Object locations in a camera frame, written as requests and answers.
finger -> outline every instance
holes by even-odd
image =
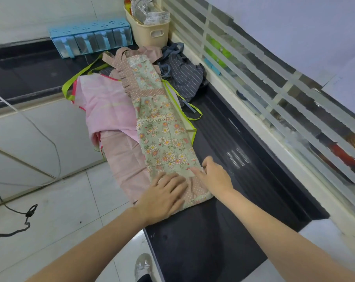
[[[184,193],[184,191],[188,188],[188,182],[185,181],[181,184],[179,184],[175,189],[173,189],[173,191],[171,192],[171,196],[173,201],[175,202],[176,199]]]
[[[173,213],[177,212],[184,204],[183,199],[177,200],[171,207],[171,210],[168,212],[168,216],[171,216]]]
[[[166,175],[166,173],[165,173],[164,171],[163,171],[163,172],[159,172],[159,173],[156,175],[156,177],[154,178],[154,180],[153,180],[151,186],[156,186],[156,185],[158,185],[159,180],[160,180],[164,175]]]
[[[160,182],[158,183],[158,187],[164,188],[164,186],[166,186],[172,178],[179,176],[177,173],[170,173],[167,175],[164,175],[163,178],[160,180]]]
[[[168,190],[169,193],[172,192],[173,189],[175,189],[175,187],[181,183],[183,183],[185,181],[185,177],[184,176],[178,176],[175,178],[172,178],[171,181],[166,185],[166,189]]]
[[[214,160],[211,156],[207,156],[202,162],[202,167],[206,167],[210,162],[214,162]]]
[[[199,170],[197,167],[191,167],[191,171],[193,174],[203,182],[205,180],[206,174],[204,174],[201,170]]]

sneaker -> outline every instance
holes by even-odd
[[[134,267],[134,276],[138,281],[143,275],[152,275],[152,257],[148,253],[143,253],[138,256],[136,266]]]

